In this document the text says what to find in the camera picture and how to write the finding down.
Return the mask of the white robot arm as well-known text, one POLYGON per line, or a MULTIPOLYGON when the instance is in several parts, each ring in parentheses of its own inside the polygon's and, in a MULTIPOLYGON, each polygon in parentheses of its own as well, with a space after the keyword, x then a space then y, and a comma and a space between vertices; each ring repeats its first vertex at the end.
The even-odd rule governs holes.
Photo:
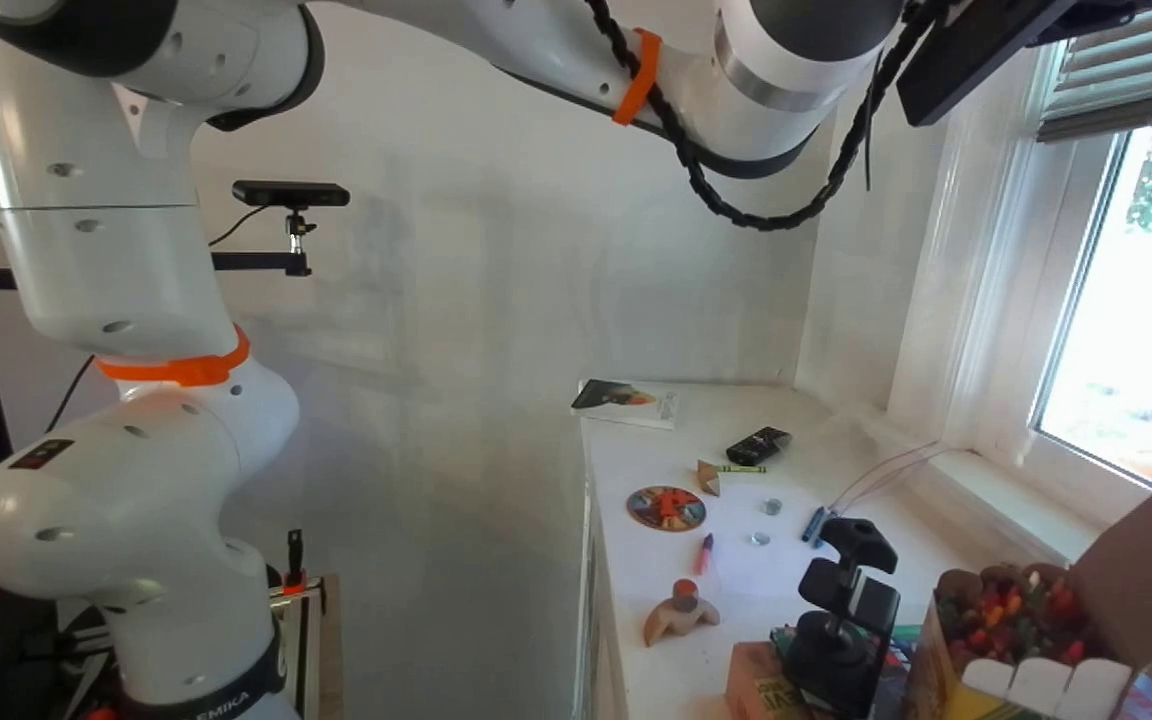
MULTIPOLYGON (((672 138, 692 184, 785 165, 851 85, 889 85, 946 0, 707 0, 670 54, 608 0, 346 0, 672 138)), ((314 0, 0 0, 0 231, 31 328, 122 405, 0 465, 0 588, 111 629, 122 720, 298 720, 267 564, 230 491, 302 405, 231 325, 193 204, 193 136, 306 102, 314 0)))

